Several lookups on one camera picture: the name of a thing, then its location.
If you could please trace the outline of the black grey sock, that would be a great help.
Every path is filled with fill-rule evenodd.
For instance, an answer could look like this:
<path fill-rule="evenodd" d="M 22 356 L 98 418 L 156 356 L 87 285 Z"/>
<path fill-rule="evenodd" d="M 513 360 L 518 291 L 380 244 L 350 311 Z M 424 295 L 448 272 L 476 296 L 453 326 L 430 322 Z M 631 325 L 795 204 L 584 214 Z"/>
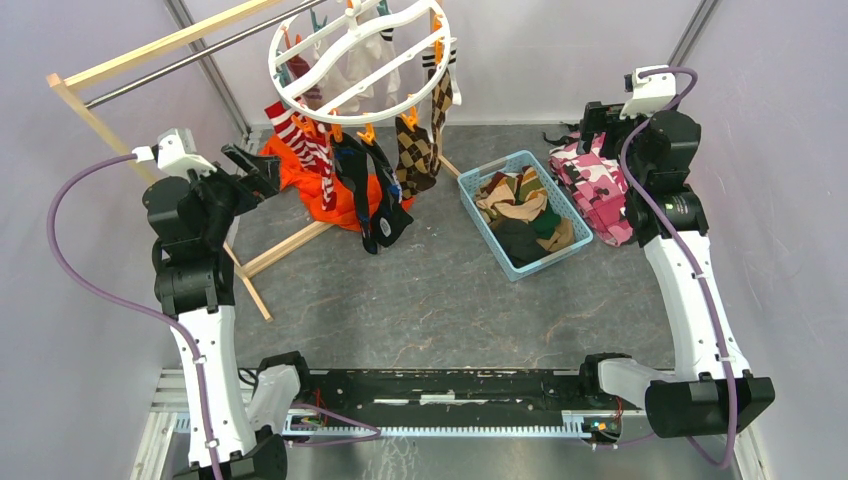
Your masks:
<path fill-rule="evenodd" d="M 370 219 L 372 234 L 381 247 L 392 246 L 414 219 L 402 205 L 402 190 L 388 157 L 376 143 L 360 141 L 372 159 L 381 191 L 381 200 Z"/>
<path fill-rule="evenodd" d="M 369 254 L 376 255 L 378 245 L 373 237 L 370 225 L 367 152 L 358 141 L 347 133 L 342 134 L 340 142 L 333 141 L 332 144 L 337 177 L 352 193 L 354 213 L 361 234 L 362 246 Z"/>

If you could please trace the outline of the brown argyle sock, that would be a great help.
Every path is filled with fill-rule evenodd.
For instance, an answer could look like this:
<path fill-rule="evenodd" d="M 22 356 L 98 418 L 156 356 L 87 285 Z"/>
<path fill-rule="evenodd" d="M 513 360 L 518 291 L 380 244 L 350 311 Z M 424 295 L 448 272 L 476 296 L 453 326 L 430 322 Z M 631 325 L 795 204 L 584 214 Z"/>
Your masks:
<path fill-rule="evenodd" d="M 453 104 L 453 88 L 450 71 L 446 70 L 432 92 L 431 100 L 431 133 L 432 133 L 432 158 L 429 172 L 436 176 L 441 169 L 443 150 L 443 128 L 446 122 L 448 110 Z"/>
<path fill-rule="evenodd" d="M 395 118 L 395 128 L 399 154 L 395 172 L 402 198 L 408 200 L 437 183 L 430 169 L 434 159 L 432 143 L 425 129 L 409 126 L 400 116 Z"/>

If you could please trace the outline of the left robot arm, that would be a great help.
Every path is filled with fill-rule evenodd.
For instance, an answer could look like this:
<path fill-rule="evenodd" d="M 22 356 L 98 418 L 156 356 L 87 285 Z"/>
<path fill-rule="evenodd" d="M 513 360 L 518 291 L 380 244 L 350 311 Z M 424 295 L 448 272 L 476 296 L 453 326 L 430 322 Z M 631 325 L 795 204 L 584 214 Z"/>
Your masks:
<path fill-rule="evenodd" d="M 234 345 L 235 264 L 225 249 L 233 221 L 279 192 L 279 160 L 234 144 L 221 151 L 240 173 L 226 172 L 175 136 L 133 151 L 165 175 L 142 203 L 157 235 L 154 293 L 174 323 L 191 420 L 189 465 L 177 476 L 284 479 L 284 423 L 290 407 L 312 399 L 314 381 L 299 352 L 278 354 L 262 360 L 244 399 Z"/>

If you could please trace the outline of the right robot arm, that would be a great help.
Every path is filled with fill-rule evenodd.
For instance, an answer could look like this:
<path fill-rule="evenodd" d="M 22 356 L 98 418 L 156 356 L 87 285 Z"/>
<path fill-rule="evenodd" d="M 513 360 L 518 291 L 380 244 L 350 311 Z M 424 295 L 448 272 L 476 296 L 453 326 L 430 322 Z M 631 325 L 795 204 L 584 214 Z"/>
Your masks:
<path fill-rule="evenodd" d="M 603 135 L 601 156 L 624 162 L 625 215 L 660 286 L 675 367 L 667 373 L 626 354 L 592 354 L 580 367 L 578 396 L 591 408 L 621 398 L 643 410 L 661 438 L 738 434 L 774 402 L 775 389 L 752 373 L 712 277 L 708 222 L 687 183 L 701 127 L 676 109 L 623 113 L 621 104 L 588 103 L 579 144 Z"/>

